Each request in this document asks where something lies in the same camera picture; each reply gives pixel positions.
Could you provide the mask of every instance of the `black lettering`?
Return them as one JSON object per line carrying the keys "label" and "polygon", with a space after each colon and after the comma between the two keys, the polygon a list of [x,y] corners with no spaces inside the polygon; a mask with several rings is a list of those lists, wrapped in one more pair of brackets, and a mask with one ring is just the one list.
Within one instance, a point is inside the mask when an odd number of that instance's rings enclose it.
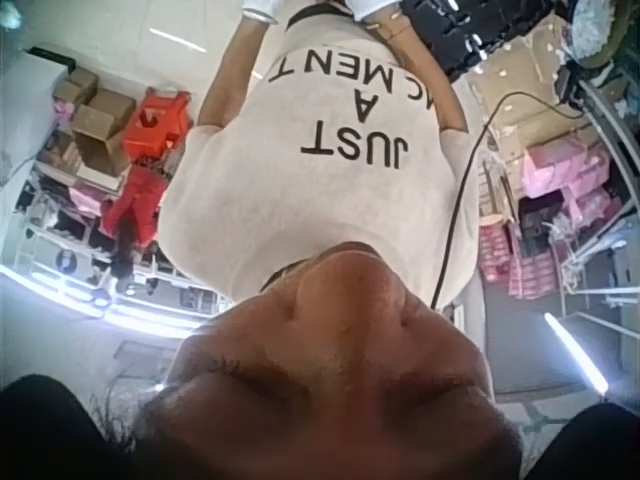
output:
{"label": "black lettering", "polygon": [[325,75],[331,74],[331,61],[333,59],[333,51],[327,50],[327,55],[322,58],[318,52],[310,48],[307,52],[307,60],[304,63],[304,72],[313,72],[313,61],[315,60]]}
{"label": "black lettering", "polygon": [[431,92],[427,90],[427,110],[431,110],[431,107],[433,107],[433,97]]}
{"label": "black lettering", "polygon": [[287,75],[291,75],[292,73],[295,73],[295,70],[293,68],[290,68],[289,70],[285,70],[286,67],[287,67],[287,57],[284,57],[282,60],[280,60],[280,65],[278,66],[278,72],[267,81],[269,83],[273,83],[276,80],[281,79],[282,77],[286,77]]}
{"label": "black lettering", "polygon": [[354,89],[355,92],[355,101],[356,101],[356,112],[358,114],[358,121],[360,123],[365,123],[367,118],[369,118],[369,114],[373,110],[373,107],[376,106],[380,97],[374,95],[371,100],[365,100],[362,98],[362,92],[357,88]]}
{"label": "black lettering", "polygon": [[376,138],[384,141],[384,166],[391,168],[391,139],[382,132],[371,132],[367,137],[367,165],[373,165],[373,147]]}
{"label": "black lettering", "polygon": [[393,141],[393,168],[400,170],[400,147],[405,153],[409,152],[409,144],[404,138],[396,138]]}
{"label": "black lettering", "polygon": [[338,62],[338,65],[347,69],[346,71],[336,70],[336,75],[339,77],[350,78],[351,80],[357,80],[360,78],[360,57],[357,55],[351,55],[350,53],[338,53],[340,58],[346,58],[348,62]]}
{"label": "black lettering", "polygon": [[384,67],[382,65],[376,65],[373,67],[373,63],[371,59],[367,58],[364,62],[364,78],[363,82],[365,85],[369,85],[374,78],[378,75],[382,77],[382,81],[384,82],[384,86],[387,89],[389,94],[393,93],[393,69],[391,67]]}
{"label": "black lettering", "polygon": [[415,87],[418,89],[418,93],[416,93],[415,95],[411,95],[411,94],[408,95],[409,99],[422,100],[422,97],[424,97],[424,87],[422,86],[422,83],[420,83],[415,78],[410,77],[409,75],[407,75],[405,78],[409,81],[409,83],[413,83]]}
{"label": "black lettering", "polygon": [[360,147],[355,142],[355,140],[362,140],[362,135],[360,135],[351,127],[342,127],[340,130],[338,130],[338,139],[343,144],[346,144],[351,148],[351,153],[349,153],[344,148],[338,147],[338,153],[340,153],[340,155],[342,155],[347,160],[357,160],[358,158],[360,158],[360,154],[362,152],[360,151]]}
{"label": "black lettering", "polygon": [[334,150],[331,148],[322,148],[322,132],[324,131],[324,122],[318,120],[316,123],[316,140],[313,147],[300,147],[302,153],[308,155],[333,155]]}

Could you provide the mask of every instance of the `wristband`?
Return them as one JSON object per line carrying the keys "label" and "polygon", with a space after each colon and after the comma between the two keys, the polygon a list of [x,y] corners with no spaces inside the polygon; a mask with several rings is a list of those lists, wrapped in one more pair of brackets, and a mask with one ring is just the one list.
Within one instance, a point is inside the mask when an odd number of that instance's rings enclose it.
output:
{"label": "wristband", "polygon": [[257,20],[258,22],[268,23],[269,25],[277,25],[278,21],[270,15],[266,13],[260,12],[258,10],[254,10],[252,8],[243,8],[242,15],[251,18],[252,20]]}

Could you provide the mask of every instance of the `hand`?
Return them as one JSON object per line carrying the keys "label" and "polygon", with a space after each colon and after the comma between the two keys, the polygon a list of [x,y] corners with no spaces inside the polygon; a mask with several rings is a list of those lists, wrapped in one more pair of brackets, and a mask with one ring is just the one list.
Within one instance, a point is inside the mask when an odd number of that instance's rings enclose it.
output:
{"label": "hand", "polygon": [[351,9],[357,22],[361,22],[365,17],[385,7],[393,6],[396,8],[399,3],[398,0],[346,0],[347,7]]}
{"label": "hand", "polygon": [[285,0],[242,0],[242,10],[262,13],[272,19],[278,18]]}

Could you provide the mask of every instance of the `red object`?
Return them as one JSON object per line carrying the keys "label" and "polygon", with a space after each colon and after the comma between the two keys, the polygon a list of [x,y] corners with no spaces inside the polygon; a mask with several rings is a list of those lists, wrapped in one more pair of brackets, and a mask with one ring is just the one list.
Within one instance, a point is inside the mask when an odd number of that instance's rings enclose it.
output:
{"label": "red object", "polygon": [[508,278],[511,252],[504,222],[480,226],[478,265],[489,283]]}
{"label": "red object", "polygon": [[168,186],[169,182],[162,175],[132,165],[122,195],[102,216],[104,233],[115,238],[122,216],[130,210],[138,230],[138,244],[147,248],[158,231],[155,212]]}
{"label": "red object", "polygon": [[164,97],[148,90],[124,130],[124,151],[129,158],[163,158],[180,145],[191,127],[187,114],[190,101],[187,92]]}

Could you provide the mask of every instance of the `led light strip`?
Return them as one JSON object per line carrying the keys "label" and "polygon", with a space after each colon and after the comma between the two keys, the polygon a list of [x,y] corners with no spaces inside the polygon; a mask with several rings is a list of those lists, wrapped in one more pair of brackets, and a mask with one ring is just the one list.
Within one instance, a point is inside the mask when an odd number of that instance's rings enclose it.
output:
{"label": "led light strip", "polygon": [[67,295],[82,302],[90,302],[93,298],[89,292],[83,292],[82,290],[79,290],[77,288],[70,287],[65,283],[63,278],[53,278],[40,272],[33,272],[31,276],[39,282],[44,283],[47,287],[51,287],[56,290],[61,289]]}
{"label": "led light strip", "polygon": [[582,349],[582,347],[576,342],[575,338],[571,336],[571,334],[564,328],[558,319],[551,315],[550,313],[544,314],[544,319],[547,321],[549,326],[553,329],[554,333],[562,340],[564,346],[567,347],[571,356],[578,362],[580,368],[584,372],[584,374],[589,379],[593,388],[600,395],[604,396],[609,390],[609,383],[604,378],[604,375],[600,373],[600,370],[595,366],[593,361],[589,358],[587,353]]}
{"label": "led light strip", "polygon": [[[134,330],[140,333],[146,333],[146,334],[165,337],[165,338],[183,339],[190,336],[193,332],[193,329],[200,325],[197,322],[187,323],[186,320],[181,321],[179,319],[172,319],[173,325],[163,325],[162,323],[136,319],[130,316],[124,316],[124,315],[120,315],[113,312],[104,313],[100,309],[97,309],[88,303],[83,303],[72,298],[72,296],[70,295],[61,294],[61,293],[58,293],[57,291],[53,291],[49,289],[47,286],[40,285],[39,283],[34,282],[30,278],[26,278],[20,275],[19,273],[14,272],[10,268],[6,267],[5,265],[0,265],[0,274],[5,275],[6,277],[10,278],[11,280],[23,286],[24,288],[27,288],[28,290],[31,290],[32,292],[48,300],[51,300],[54,303],[57,303],[58,305],[62,305],[63,307],[69,308],[70,310],[73,310],[75,312],[81,313],[89,317],[102,319],[107,323],[116,325],[121,328],[126,328],[128,330]],[[41,280],[42,278],[46,278],[46,275],[43,275],[42,277],[38,275],[34,275],[34,277],[37,278],[38,280]],[[55,279],[51,279],[51,277],[49,277],[49,280],[45,280],[45,282],[50,282],[50,280],[54,280],[54,284],[55,284],[54,288],[57,289],[59,287],[59,284],[55,281]],[[77,292],[75,293],[77,294],[78,292],[80,292],[80,294],[85,293],[80,290],[77,290]],[[170,318],[170,317],[163,317],[163,316],[159,316],[159,317],[162,320],[167,320]]]}

